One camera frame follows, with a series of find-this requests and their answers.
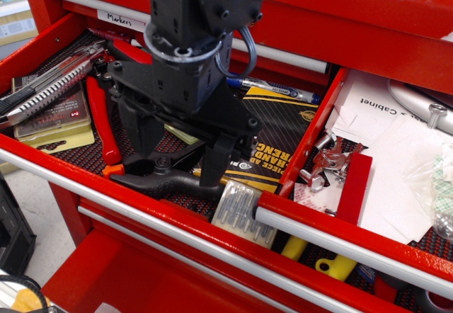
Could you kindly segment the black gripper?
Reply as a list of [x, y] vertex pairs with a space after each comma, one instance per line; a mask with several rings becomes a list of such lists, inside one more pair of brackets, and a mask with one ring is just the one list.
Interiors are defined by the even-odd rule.
[[205, 57], [152, 57], [151, 64], [108, 65], [122, 126], [132, 148], [147, 158], [169, 124], [206, 142], [200, 185], [215, 187], [233, 150], [252, 149], [259, 119], [230, 92], [227, 78]]

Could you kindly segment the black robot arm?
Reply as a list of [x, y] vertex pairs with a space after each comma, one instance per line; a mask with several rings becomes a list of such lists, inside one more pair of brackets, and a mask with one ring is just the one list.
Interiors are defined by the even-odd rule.
[[148, 157], [165, 125], [205, 143], [200, 185], [220, 182], [233, 159], [252, 155], [259, 119], [229, 90], [234, 32], [249, 62], [257, 62], [249, 25], [259, 21], [264, 0], [151, 0], [144, 39], [152, 62], [117, 61], [108, 71], [117, 89], [122, 125], [136, 151]]

